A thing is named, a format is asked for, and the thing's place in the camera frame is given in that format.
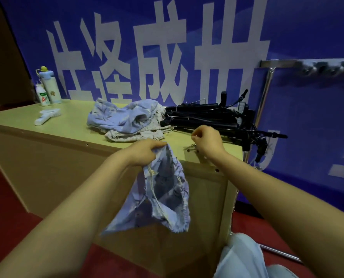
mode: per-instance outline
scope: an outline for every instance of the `blue banner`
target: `blue banner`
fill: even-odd
[[[1,2],[31,77],[47,66],[63,98],[171,106],[249,89],[256,109],[260,60],[344,58],[344,0]],[[270,140],[265,172],[344,210],[344,76],[277,70],[260,129],[289,136]]]

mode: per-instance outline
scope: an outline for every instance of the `light blue floral fabric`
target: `light blue floral fabric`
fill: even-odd
[[[87,125],[103,131],[135,133],[150,124],[157,106],[156,100],[145,99],[118,108],[115,104],[98,98],[88,114]]]
[[[188,231],[189,184],[169,145],[154,150],[156,159],[143,167],[130,193],[103,234],[160,222],[173,232]]]

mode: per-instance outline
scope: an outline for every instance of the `light blue fabric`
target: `light blue fabric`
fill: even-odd
[[[236,233],[223,248],[214,278],[298,278],[281,265],[266,267],[259,245],[248,235]]]
[[[103,234],[160,222],[173,232],[188,231],[189,184],[169,145],[154,150],[156,159],[143,167],[128,197]]]
[[[115,104],[98,98],[88,114],[87,125],[103,131],[135,133],[150,123],[157,105],[157,101],[145,99],[118,108]]]

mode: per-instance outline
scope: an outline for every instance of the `white bottle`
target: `white bottle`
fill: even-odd
[[[57,82],[54,76],[54,72],[51,70],[48,70],[47,67],[45,66],[42,66],[40,70],[41,72],[39,72],[38,75],[44,85],[44,88],[47,91],[49,100],[51,101],[52,104],[61,103],[62,102],[61,95],[57,87]]]
[[[47,92],[42,86],[42,84],[36,84],[35,85],[35,91],[37,92],[38,99],[41,103],[41,106],[49,106],[49,99],[47,96]]]

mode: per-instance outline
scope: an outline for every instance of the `red floor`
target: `red floor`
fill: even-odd
[[[265,221],[235,212],[232,217],[233,232],[248,234],[257,243],[292,253],[286,243]],[[0,261],[32,230],[41,218],[28,214],[0,172]],[[315,277],[305,266],[264,252],[266,265],[281,264],[300,278]],[[81,277],[133,277],[157,278],[155,274],[125,259],[92,245],[81,271]]]

